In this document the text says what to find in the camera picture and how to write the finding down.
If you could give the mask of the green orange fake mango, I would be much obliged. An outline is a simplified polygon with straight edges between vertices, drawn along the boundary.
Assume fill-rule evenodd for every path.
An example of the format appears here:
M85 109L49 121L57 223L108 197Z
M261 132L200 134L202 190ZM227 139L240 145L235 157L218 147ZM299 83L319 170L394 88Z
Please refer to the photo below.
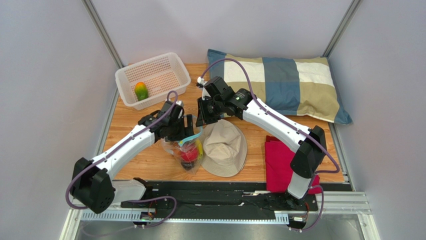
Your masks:
M134 94L138 101L143 101L149 97L149 91L144 82L138 82L134 86Z

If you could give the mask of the clear zip top bag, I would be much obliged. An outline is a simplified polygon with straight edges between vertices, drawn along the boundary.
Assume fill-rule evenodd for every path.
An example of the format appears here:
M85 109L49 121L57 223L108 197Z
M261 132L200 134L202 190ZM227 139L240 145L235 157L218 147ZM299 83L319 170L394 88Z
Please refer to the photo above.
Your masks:
M178 136L166 137L161 140L163 149L172 155L181 167L194 175L200 167L204 150L201 143L203 127L196 127L197 118L192 114L182 116L178 123L183 130Z

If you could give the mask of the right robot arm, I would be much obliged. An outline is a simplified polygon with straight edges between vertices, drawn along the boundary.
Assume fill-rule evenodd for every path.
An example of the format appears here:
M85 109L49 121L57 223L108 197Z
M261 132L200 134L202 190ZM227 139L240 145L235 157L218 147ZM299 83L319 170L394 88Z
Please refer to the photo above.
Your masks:
M196 126L216 123L223 115L228 115L252 123L278 138L295 154L290 163L293 173L285 193L293 200L304 199L326 155L325 131L319 126L310 128L288 119L245 88L234 91L221 77L208 81L199 77L196 85L202 88L202 96L197 99Z

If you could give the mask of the red fake apple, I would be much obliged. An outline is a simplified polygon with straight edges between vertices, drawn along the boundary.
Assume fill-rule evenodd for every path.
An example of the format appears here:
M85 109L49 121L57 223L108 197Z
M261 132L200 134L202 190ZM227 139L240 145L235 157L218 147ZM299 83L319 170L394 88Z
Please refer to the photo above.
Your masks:
M191 148L187 151L180 152L180 158L185 163L191 163L197 160L198 150L196 148Z

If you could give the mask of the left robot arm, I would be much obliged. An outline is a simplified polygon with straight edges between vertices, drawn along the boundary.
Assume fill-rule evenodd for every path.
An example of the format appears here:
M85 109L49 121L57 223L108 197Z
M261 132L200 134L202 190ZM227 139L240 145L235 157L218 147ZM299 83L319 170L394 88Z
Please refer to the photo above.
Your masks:
M99 214L111 204L141 200L147 190L143 180L117 180L119 171L144 149L167 137L182 139L185 136L184 104L181 100L164 102L160 110L142 117L137 125L113 147L90 160L80 158L74 165L72 180L65 199L78 200L81 209Z

